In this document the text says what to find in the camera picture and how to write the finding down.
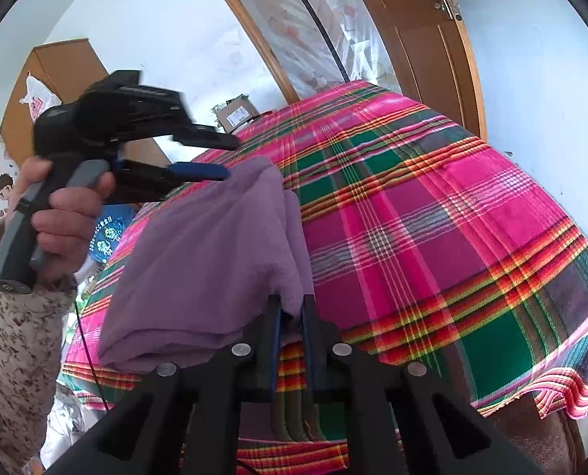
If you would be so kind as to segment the floral sleeved left forearm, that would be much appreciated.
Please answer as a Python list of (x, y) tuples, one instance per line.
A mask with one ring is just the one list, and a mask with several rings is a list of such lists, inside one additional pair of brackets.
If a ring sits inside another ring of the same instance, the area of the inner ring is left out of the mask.
[(20, 474), (42, 447), (61, 365), (62, 321), (76, 296), (72, 273), (80, 267), (91, 221), (66, 212), (57, 221), (37, 218), (45, 248), (61, 243), (70, 260), (31, 293), (0, 292), (0, 462)]

